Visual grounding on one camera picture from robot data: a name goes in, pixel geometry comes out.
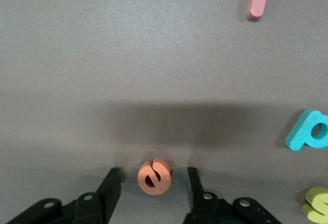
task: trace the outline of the gray surface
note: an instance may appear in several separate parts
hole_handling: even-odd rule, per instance
[[[0,0],[0,222],[49,196],[68,203],[112,166],[111,223],[182,223],[186,167],[226,200],[282,223],[328,187],[327,149],[283,140],[304,108],[328,113],[328,0]],[[142,193],[145,159],[173,185]]]

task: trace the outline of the gray tabletop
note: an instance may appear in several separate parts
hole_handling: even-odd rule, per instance
[[[0,222],[64,204],[124,173],[110,223],[182,223],[187,167],[228,202],[249,196],[282,223],[311,223],[327,148],[284,138],[305,108],[328,114],[328,0],[0,0]],[[142,192],[162,157],[172,186]]]

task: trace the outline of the yellow object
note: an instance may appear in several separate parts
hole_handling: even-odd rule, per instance
[[[328,224],[328,190],[315,187],[305,195],[308,205],[302,206],[302,212],[310,221],[319,224]]]

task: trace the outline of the blue object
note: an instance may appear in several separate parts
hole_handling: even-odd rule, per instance
[[[320,125],[320,131],[312,135],[316,125]],[[304,110],[286,137],[285,144],[294,151],[300,150],[304,144],[313,148],[328,146],[328,116],[318,110]]]

